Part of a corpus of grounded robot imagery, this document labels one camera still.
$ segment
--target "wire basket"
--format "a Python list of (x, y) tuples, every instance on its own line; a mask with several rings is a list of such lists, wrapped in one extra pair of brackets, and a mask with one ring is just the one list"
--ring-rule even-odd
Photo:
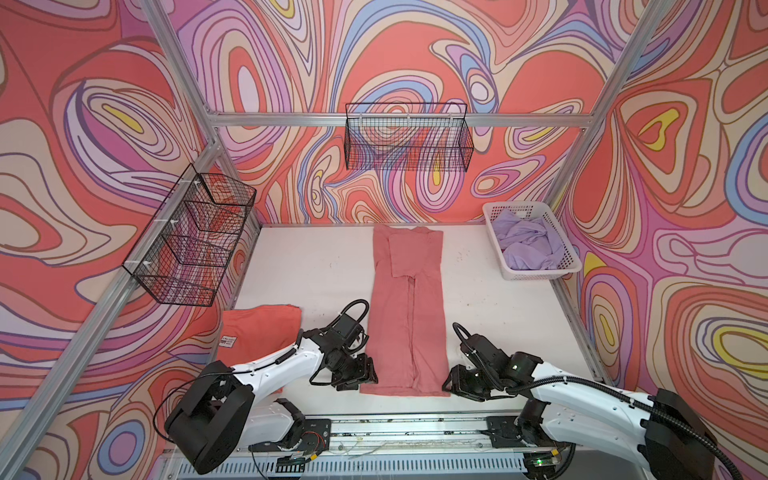
[(213, 305), (255, 200), (239, 180), (196, 174), (134, 277), (158, 303)]
[(475, 145), (463, 103), (350, 103), (348, 170), (463, 171)]

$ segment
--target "white label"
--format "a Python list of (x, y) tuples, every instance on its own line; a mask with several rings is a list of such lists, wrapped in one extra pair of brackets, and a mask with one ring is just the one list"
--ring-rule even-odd
[(226, 346), (228, 349), (231, 349), (234, 344), (235, 340), (237, 340), (236, 336), (222, 336), (221, 340), (219, 341), (219, 346)]

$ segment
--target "metal beam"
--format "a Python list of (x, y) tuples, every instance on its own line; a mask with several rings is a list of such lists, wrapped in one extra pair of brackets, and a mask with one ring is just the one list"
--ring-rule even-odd
[[(215, 158), (220, 154), (219, 144), (210, 142), (195, 160), (198, 171), (209, 171)], [(165, 201), (150, 226), (136, 242), (128, 262), (138, 261), (160, 235), (164, 221), (181, 202), (187, 188), (185, 183), (192, 180), (194, 170), (188, 168), (179, 179), (177, 188)], [(51, 371), (29, 399), (24, 410), (11, 424), (5, 437), (0, 441), (0, 478), (13, 479), (27, 465), (45, 433), (77, 385), (80, 375), (88, 367), (94, 354), (106, 338), (114, 321), (120, 316), (131, 294), (138, 287), (138, 282), (123, 268), (118, 270), (96, 306), (85, 319), (80, 329), (61, 356), (56, 360)]]
[(659, 23), (661, 23), (661, 20), (673, 3), (674, 0), (650, 0), (645, 10), (643, 10), (643, 15), (641, 15), (640, 20), (637, 22), (637, 26), (632, 35), (630, 35), (624, 50), (621, 51), (614, 69), (608, 75), (603, 91), (600, 93), (600, 97), (594, 106), (592, 111), (594, 122), (574, 142), (570, 154), (563, 160), (562, 167), (560, 167), (552, 181), (552, 186), (544, 198), (544, 202), (549, 206), (554, 206), (555, 202), (562, 195), (563, 190), (565, 190), (566, 185), (568, 185), (568, 182), (571, 181), (576, 168), (584, 159), (590, 144), (600, 131), (603, 122), (606, 121), (611, 106), (621, 92), (621, 87), (627, 82), (632, 69), (637, 64), (656, 28), (658, 28)]
[(0, 478), (16, 478), (27, 465), (137, 286), (138, 282), (127, 271), (119, 269), (0, 442)]
[(563, 309), (565, 319), (571, 327), (576, 343), (581, 350), (581, 355), (584, 357), (584, 361), (592, 371), (592, 379), (598, 382), (610, 383), (611, 377), (607, 374), (607, 370), (605, 369), (603, 361), (600, 360), (598, 351), (589, 341), (587, 330), (581, 322), (581, 316), (579, 315), (578, 310), (571, 304), (571, 298), (568, 296), (568, 289), (565, 288), (565, 281), (563, 281), (562, 278), (558, 278), (556, 280), (550, 280), (550, 283), (554, 290), (554, 295), (558, 298), (560, 307)]
[[(223, 113), (208, 119), (215, 127), (343, 127), (341, 113)], [(467, 114), (470, 127), (588, 127), (589, 114)]]
[[(181, 43), (173, 25), (170, 23), (170, 18), (168, 18), (165, 10), (160, 5), (159, 0), (142, 0), (141, 5), (144, 9), (144, 14), (147, 16), (147, 22), (149, 22), (155, 37), (157, 37), (157, 43), (163, 49), (165, 58), (168, 60), (170, 74), (176, 81), (182, 95), (189, 101), (197, 123), (202, 128), (209, 142), (223, 146), (219, 132), (208, 119), (208, 106), (197, 86), (194, 75), (192, 75), (192, 70), (187, 63), (187, 58), (184, 56), (184, 51), (181, 49)], [(226, 175), (232, 178), (239, 178), (235, 164), (226, 148), (222, 148), (216, 160), (218, 160), (217, 163)]]

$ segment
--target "psychedelic wallpaper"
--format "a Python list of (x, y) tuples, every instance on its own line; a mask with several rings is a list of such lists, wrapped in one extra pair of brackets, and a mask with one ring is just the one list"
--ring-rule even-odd
[(89, 5), (0, 2), (0, 433), (204, 146), (144, 24)]
[(768, 3), (678, 2), (561, 205), (613, 383), (678, 392), (751, 480), (768, 478), (767, 78)]
[[(640, 0), (185, 2), (170, 19), (215, 111), (344, 112), (462, 101), (476, 113), (587, 113)], [(577, 129), (472, 129), (467, 173), (350, 172), (342, 128), (229, 127), (265, 223), (465, 222), (542, 198)]]
[[(149, 478), (165, 440), (152, 416), (209, 363), (257, 232), (246, 228), (212, 307), (160, 305), (141, 288), (114, 324), (30, 458), (23, 480)], [(162, 425), (182, 390), (160, 411)]]
[[(0, 1), (0, 435), (203, 146), (130, 2)], [(205, 363), (247, 245), (216, 307), (136, 292), (23, 478), (147, 474), (147, 413)]]

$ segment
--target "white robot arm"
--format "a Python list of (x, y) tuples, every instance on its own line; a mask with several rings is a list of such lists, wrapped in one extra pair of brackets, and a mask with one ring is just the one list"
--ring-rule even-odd
[[(358, 303), (365, 305), (365, 311), (353, 319), (346, 311)], [(176, 443), (201, 475), (216, 468), (235, 448), (269, 442), (270, 449), (277, 451), (295, 449), (305, 433), (318, 432), (308, 428), (311, 422), (305, 422), (287, 400), (266, 404), (262, 400), (304, 376), (313, 385), (337, 390), (357, 390), (361, 383), (378, 382), (371, 358), (358, 353), (368, 341), (360, 325), (368, 309), (368, 302), (355, 300), (327, 327), (300, 332), (293, 345), (278, 352), (233, 367), (222, 362), (206, 366), (167, 417), (167, 439)], [(332, 373), (330, 382), (314, 382), (322, 369)], [(317, 438), (327, 446), (320, 435)], [(313, 451), (321, 448), (318, 445)]]
[[(356, 303), (365, 303), (366, 312), (354, 320), (346, 310)], [(365, 353), (355, 355), (368, 338), (359, 324), (367, 310), (367, 302), (357, 300), (325, 329), (300, 334), (296, 344), (279, 352), (233, 368), (212, 363), (169, 415), (166, 432), (200, 474), (218, 466), (236, 447), (270, 442), (281, 450), (295, 450), (306, 432), (303, 415), (285, 399), (267, 404), (262, 400), (304, 376), (313, 385), (338, 390), (376, 382), (372, 360)], [(733, 480), (741, 480), (712, 433), (673, 392), (649, 396), (606, 386), (537, 356), (507, 356), (484, 336), (453, 326), (463, 353), (476, 368), (455, 366), (443, 385), (446, 392), (479, 402), (528, 397), (523, 410), (505, 426), (492, 426), (488, 418), (485, 433), (492, 443), (585, 445), (638, 464), (657, 480), (710, 480), (717, 457)], [(332, 372), (331, 381), (314, 382), (324, 368)]]
[(446, 392), (478, 402), (505, 397), (493, 396), (494, 390), (528, 397), (508, 426), (489, 428), (492, 442), (584, 445), (636, 463), (657, 480), (710, 480), (718, 458), (734, 480), (741, 480), (712, 432), (676, 393), (660, 389), (650, 396), (603, 385), (528, 353), (507, 356), (458, 323), (453, 329), (476, 368), (453, 367), (443, 385)]

